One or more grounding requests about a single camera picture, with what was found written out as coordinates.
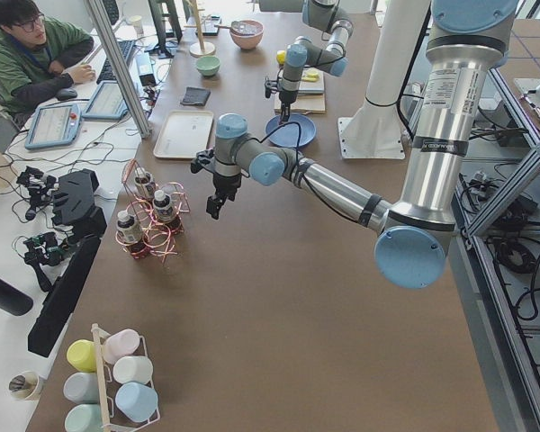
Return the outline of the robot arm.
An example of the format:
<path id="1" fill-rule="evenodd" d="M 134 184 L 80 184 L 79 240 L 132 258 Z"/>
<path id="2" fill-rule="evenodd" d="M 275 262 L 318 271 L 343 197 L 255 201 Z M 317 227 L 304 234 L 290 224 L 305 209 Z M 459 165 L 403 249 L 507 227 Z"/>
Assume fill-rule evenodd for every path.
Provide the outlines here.
<path id="1" fill-rule="evenodd" d="M 299 36 L 286 48 L 282 74 L 277 80 L 280 123 L 289 121 L 305 68 L 316 68 L 334 77 L 343 75 L 348 63 L 347 43 L 354 32 L 349 14 L 339 1 L 303 1 L 301 14 L 307 26 L 322 33 L 326 45 Z"/>
<path id="2" fill-rule="evenodd" d="M 487 72 L 503 60 L 514 22 L 513 1 L 435 1 L 427 43 L 431 64 L 400 199 L 388 203 L 304 157 L 295 148 L 270 148 L 248 134 L 246 120 L 225 114 L 216 144 L 195 167 L 209 170 L 216 192 L 207 211 L 217 217 L 233 200 L 240 178 L 261 185 L 280 178 L 314 193 L 357 224 L 375 230 L 374 258 L 393 284 L 419 289 L 443 273 L 455 228 L 451 212 L 456 179 Z"/>

